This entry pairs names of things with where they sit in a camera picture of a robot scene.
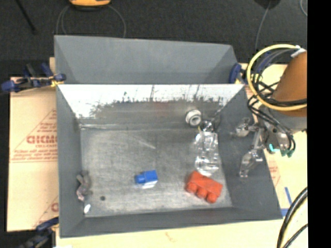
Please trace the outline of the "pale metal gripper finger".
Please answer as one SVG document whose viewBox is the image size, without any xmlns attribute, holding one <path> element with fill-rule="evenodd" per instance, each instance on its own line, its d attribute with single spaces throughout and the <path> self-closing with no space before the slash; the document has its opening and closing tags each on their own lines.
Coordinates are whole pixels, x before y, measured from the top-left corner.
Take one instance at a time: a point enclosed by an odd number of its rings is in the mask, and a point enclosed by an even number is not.
<svg viewBox="0 0 331 248">
<path fill-rule="evenodd" d="M 246 137 L 251 132 L 257 132 L 257 126 L 251 124 L 251 118 L 244 117 L 235 127 L 233 132 L 230 132 L 231 137 Z"/>
<path fill-rule="evenodd" d="M 258 164 L 263 162 L 263 158 L 257 150 L 249 150 L 243 157 L 240 163 L 239 176 L 247 178 L 249 172 Z"/>
</svg>

